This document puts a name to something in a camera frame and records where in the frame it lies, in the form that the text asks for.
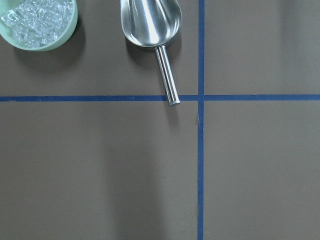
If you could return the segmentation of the steel ice scoop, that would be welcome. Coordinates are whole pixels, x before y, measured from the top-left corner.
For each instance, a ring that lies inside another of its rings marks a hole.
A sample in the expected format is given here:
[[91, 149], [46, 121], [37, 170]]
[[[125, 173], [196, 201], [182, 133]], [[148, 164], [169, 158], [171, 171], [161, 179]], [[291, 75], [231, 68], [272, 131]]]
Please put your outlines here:
[[169, 106], [180, 103], [167, 46], [178, 35], [182, 12], [177, 0], [121, 0], [121, 28], [135, 46], [155, 52]]

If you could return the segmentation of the green bowl of ice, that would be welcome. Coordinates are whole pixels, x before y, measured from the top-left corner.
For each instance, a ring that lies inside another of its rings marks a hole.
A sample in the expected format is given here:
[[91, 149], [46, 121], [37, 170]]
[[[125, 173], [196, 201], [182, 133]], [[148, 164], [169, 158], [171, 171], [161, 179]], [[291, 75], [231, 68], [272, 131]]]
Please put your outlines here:
[[2, 0], [0, 36], [26, 51], [44, 52], [63, 45], [78, 21], [75, 0]]

